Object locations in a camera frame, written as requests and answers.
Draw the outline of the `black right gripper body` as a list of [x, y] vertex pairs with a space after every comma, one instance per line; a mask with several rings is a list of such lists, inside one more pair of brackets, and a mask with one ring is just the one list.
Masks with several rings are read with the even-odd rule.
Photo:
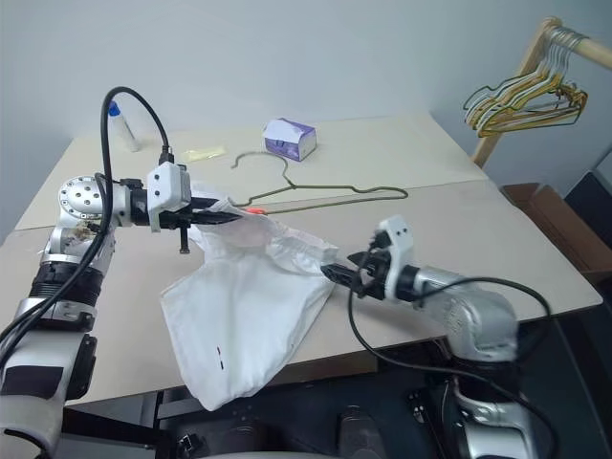
[[377, 300], [394, 299], [387, 287], [387, 277], [391, 268], [391, 254], [387, 248], [371, 243], [368, 249], [369, 262], [365, 269], [357, 267], [360, 274], [360, 286], [356, 288], [359, 298], [366, 296]]

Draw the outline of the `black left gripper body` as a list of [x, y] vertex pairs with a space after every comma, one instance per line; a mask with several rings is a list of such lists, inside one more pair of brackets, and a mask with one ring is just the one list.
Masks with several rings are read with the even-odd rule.
[[178, 230], [180, 233], [180, 254], [190, 254], [187, 230], [190, 220], [186, 217], [186, 208], [189, 209], [191, 195], [165, 197], [161, 203], [160, 227], [168, 230]]

